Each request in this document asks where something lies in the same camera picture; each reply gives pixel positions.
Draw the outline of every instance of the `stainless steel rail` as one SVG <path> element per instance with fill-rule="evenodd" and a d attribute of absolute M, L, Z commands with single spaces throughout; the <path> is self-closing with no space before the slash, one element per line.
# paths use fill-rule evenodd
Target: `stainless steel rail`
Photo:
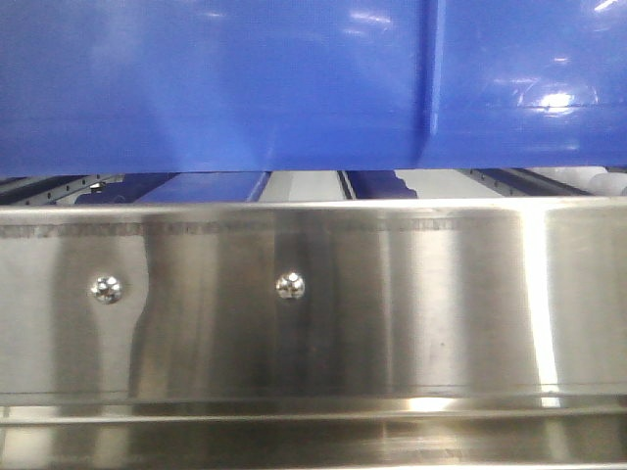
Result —
<path fill-rule="evenodd" d="M 627 461 L 627 202 L 0 211 L 2 468 Z"/>

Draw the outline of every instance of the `metal frame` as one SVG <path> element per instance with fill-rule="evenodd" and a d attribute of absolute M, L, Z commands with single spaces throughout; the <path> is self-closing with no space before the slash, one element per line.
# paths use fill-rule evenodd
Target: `metal frame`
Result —
<path fill-rule="evenodd" d="M 620 468 L 625 219 L 608 198 L 3 209 L 0 467 Z"/>
<path fill-rule="evenodd" d="M 0 205 L 43 206 L 56 203 L 113 175 L 10 178 L 0 183 Z"/>
<path fill-rule="evenodd" d="M 461 172 L 503 196 L 591 196 L 586 191 L 524 168 L 462 169 Z"/>

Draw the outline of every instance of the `screw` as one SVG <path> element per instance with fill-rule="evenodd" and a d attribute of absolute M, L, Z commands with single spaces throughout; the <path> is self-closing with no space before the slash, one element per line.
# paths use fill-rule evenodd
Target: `screw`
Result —
<path fill-rule="evenodd" d="M 121 299 L 121 282 L 114 276 L 99 277 L 92 284 L 91 293 L 98 302 L 114 304 Z"/>
<path fill-rule="evenodd" d="M 300 299 L 305 294 L 305 280 L 297 272 L 282 274 L 276 281 L 276 293 L 281 299 Z"/>

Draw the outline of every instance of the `bolt head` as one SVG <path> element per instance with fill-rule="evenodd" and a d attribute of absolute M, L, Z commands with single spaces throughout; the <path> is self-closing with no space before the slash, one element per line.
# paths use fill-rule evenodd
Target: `bolt head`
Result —
<path fill-rule="evenodd" d="M 305 280 L 297 272 L 286 272 L 276 280 L 276 293 L 281 299 L 297 300 L 305 294 Z"/>
<path fill-rule="evenodd" d="M 114 276 L 99 277 L 91 286 L 91 294 L 102 304 L 114 304 L 121 299 L 121 282 Z"/>

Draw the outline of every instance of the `blue plastic surface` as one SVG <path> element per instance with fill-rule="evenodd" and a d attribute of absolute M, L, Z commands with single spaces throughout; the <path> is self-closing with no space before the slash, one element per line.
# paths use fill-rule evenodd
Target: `blue plastic surface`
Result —
<path fill-rule="evenodd" d="M 138 203 L 254 202 L 268 172 L 183 173 L 140 198 Z"/>
<path fill-rule="evenodd" d="M 623 0 L 3 0 L 0 176 L 624 165 Z"/>

